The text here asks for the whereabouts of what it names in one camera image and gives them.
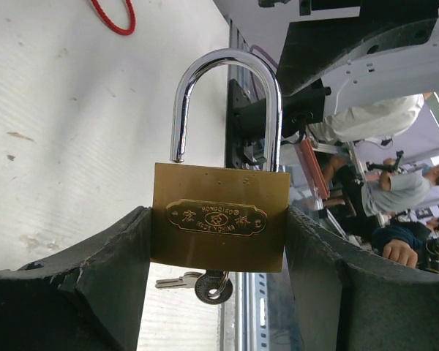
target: engraved logo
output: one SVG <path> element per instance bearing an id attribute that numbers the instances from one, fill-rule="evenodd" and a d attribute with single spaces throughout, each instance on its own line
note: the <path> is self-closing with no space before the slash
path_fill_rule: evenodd
<path id="1" fill-rule="evenodd" d="M 169 222 L 181 230 L 250 236 L 266 226 L 265 212 L 253 205 L 180 200 L 166 211 Z"/>

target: person's hand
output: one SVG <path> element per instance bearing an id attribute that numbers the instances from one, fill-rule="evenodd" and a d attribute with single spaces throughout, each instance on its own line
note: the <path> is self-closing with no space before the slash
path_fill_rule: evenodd
<path id="1" fill-rule="evenodd" d="M 395 159 L 384 159 L 383 163 L 386 166 L 393 166 L 397 162 Z"/>
<path id="2" fill-rule="evenodd" d="M 411 249 L 410 245 L 403 240 L 392 239 L 383 247 L 383 253 L 386 259 L 415 268 L 418 262 L 418 254 Z"/>

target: black pants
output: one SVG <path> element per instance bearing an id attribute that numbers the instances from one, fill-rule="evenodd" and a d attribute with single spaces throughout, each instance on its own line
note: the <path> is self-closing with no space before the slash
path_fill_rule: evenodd
<path id="1" fill-rule="evenodd" d="M 367 216 L 361 195 L 363 182 L 358 179 L 356 174 L 348 165 L 341 167 L 335 174 L 335 178 L 342 184 L 343 190 L 349 197 L 356 217 L 346 218 L 340 221 L 340 225 L 345 232 L 361 236 L 365 241 L 370 242 L 372 232 L 379 228 L 376 216 Z"/>

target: open padlock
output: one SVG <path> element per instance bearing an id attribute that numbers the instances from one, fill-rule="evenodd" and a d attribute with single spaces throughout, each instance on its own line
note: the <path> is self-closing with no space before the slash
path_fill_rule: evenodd
<path id="1" fill-rule="evenodd" d="M 221 64 L 252 70 L 265 87 L 264 171 L 179 165 L 184 160 L 190 94 Z M 198 59 L 176 93 L 170 159 L 156 164 L 151 260 L 210 271 L 279 272 L 290 176 L 278 173 L 282 96 L 269 66 L 251 53 L 222 49 Z"/>

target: person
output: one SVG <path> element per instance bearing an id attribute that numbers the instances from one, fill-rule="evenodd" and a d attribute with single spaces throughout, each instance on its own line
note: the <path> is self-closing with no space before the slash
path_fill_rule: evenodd
<path id="1" fill-rule="evenodd" d="M 410 95 L 384 100 L 363 107 L 352 107 L 323 121 L 309 124 L 309 130 L 318 140 L 350 142 L 378 135 L 395 136 L 407 130 L 432 93 Z"/>
<path id="2" fill-rule="evenodd" d="M 419 252 L 426 244 L 406 227 L 388 225 L 372 233 L 372 248 L 392 262 L 416 268 Z"/>
<path id="3" fill-rule="evenodd" d="M 432 232 L 439 233 L 439 217 L 432 217 L 426 224 L 421 222 L 399 222 L 396 218 L 393 218 L 390 224 L 408 229 L 419 240 L 427 240 Z"/>
<path id="4" fill-rule="evenodd" d="M 394 165 L 395 160 L 386 159 L 383 163 Z M 370 241 L 370 234 L 378 225 L 376 214 L 413 208 L 434 186 L 439 185 L 439 165 L 424 173 L 395 175 L 383 171 L 378 181 L 363 182 L 358 179 L 346 160 L 337 155 L 330 158 L 322 174 L 327 184 L 334 178 L 342 184 L 356 212 L 351 227 L 343 229 L 361 236 L 365 241 Z"/>

